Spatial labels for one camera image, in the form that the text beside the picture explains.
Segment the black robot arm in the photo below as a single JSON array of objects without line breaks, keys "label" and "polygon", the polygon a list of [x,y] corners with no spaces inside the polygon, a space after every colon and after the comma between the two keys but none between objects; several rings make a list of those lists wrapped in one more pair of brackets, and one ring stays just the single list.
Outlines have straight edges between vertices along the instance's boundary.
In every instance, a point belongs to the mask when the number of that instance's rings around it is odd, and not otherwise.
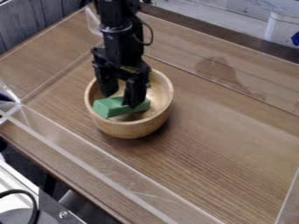
[{"label": "black robot arm", "polygon": [[152,68],[143,60],[146,25],[138,17],[139,0],[94,0],[96,13],[100,18],[99,31],[103,35],[104,46],[91,49],[92,66],[99,89],[106,97],[119,90],[118,81],[126,82],[123,104],[132,109],[146,100]]}]

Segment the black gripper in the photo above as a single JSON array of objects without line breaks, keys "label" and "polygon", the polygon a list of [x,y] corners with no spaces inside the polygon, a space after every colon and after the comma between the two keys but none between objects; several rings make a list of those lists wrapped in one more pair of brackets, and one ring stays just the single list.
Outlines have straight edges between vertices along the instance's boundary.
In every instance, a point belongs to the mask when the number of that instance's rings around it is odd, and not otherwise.
[{"label": "black gripper", "polygon": [[126,82],[123,104],[132,109],[136,108],[146,100],[147,84],[150,81],[150,73],[152,71],[150,65],[143,59],[130,59],[126,61],[114,61],[108,57],[107,49],[94,47],[91,49],[94,56],[92,67],[98,79],[102,94],[110,97],[118,90],[118,81]]}]

